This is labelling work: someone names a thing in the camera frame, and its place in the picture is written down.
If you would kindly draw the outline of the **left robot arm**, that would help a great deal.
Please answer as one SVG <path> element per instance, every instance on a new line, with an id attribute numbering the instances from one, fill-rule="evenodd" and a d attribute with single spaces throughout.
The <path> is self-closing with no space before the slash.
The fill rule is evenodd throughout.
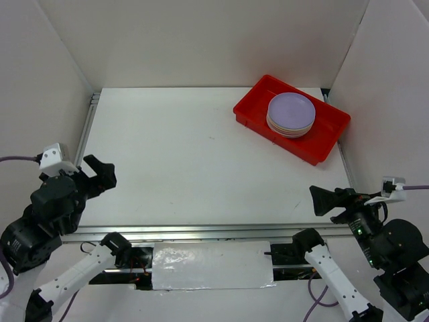
<path id="1" fill-rule="evenodd" d="M 77 230 L 87 202 L 115 188 L 115 167 L 93 155 L 85 156 L 84 161 L 94 176 L 64 157 L 49 161 L 47 153 L 1 160 L 35 162 L 42 181 L 23 215 L 1 234 L 1 320 L 51 321 L 103 270 L 126 267 L 132 260 L 131 243 L 114 231 L 93 243 L 92 249 L 63 273 L 47 282 L 41 280 L 63 252 L 63 237 Z"/>

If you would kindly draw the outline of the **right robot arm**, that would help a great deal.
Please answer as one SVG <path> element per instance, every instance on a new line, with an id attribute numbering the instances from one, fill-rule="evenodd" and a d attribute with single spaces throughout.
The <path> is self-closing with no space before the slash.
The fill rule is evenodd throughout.
<path id="1" fill-rule="evenodd" d="M 315 229 L 297 233 L 292 238 L 294 259 L 313 266 L 346 321 L 428 320 L 428 269 L 421 263 L 428 258 L 428 246 L 414 224 L 388 217 L 388 204 L 405 201 L 408 189 L 393 180 L 385 181 L 375 194 L 351 188 L 329 191 L 310 187 L 315 215 L 342 209 L 330 220 L 351 230 L 362 258 L 373 270 L 373 282 L 382 301 L 378 308 L 359 292 L 357 279 L 346 277 Z"/>

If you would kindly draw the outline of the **pink plate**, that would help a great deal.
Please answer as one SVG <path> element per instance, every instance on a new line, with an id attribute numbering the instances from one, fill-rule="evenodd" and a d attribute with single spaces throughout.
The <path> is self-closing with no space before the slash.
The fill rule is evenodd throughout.
<path id="1" fill-rule="evenodd" d="M 275 133 L 276 135 L 279 135 L 281 137 L 284 138 L 289 138 L 289 139 L 294 139 L 294 138 L 301 138 L 302 136 L 305 136 L 308 131 L 303 131 L 303 132 L 293 132 L 293 133 L 284 133 L 284 132 L 280 132 L 280 131 L 273 131 L 273 133 Z"/>

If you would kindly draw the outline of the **orange plate top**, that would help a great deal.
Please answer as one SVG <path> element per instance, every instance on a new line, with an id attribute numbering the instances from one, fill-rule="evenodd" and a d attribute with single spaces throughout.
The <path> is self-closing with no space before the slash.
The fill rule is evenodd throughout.
<path id="1" fill-rule="evenodd" d="M 310 126 L 305 127 L 303 129 L 284 129 L 284 128 L 276 127 L 276 126 L 269 123 L 268 127 L 277 133 L 284 133 L 284 134 L 290 134 L 290 135 L 298 135 L 298 134 L 302 133 L 304 135 L 305 133 L 307 133 L 311 130 L 312 126 L 310 125 Z"/>

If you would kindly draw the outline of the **cream white plate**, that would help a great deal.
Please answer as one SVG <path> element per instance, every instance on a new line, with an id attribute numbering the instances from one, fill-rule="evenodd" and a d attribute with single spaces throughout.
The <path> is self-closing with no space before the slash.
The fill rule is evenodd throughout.
<path id="1" fill-rule="evenodd" d="M 284 131 L 277 128 L 272 128 L 271 130 L 285 138 L 299 138 L 306 135 L 310 131 L 310 128 L 306 128 L 300 131 Z"/>

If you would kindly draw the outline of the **purple plate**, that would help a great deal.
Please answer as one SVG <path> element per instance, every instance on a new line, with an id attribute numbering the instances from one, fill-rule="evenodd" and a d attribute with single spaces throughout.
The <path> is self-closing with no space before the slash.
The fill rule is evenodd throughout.
<path id="1" fill-rule="evenodd" d="M 304 95 L 281 93 L 269 102 L 267 114 L 276 125 L 298 130 L 314 123 L 316 108 Z"/>

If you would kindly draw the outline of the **blue plate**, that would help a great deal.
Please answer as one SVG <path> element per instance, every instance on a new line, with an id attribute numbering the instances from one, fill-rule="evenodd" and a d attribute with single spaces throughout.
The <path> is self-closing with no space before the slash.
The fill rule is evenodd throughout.
<path id="1" fill-rule="evenodd" d="M 280 125 L 278 125 L 275 122 L 271 122 L 271 121 L 267 121 L 268 126 L 270 127 L 274 127 L 280 131 L 292 131 L 292 132 L 296 132 L 296 131 L 308 131 L 314 123 L 311 123 L 309 125 L 307 125 L 306 127 L 301 127 L 301 128 L 289 128 L 289 127 L 282 127 Z"/>

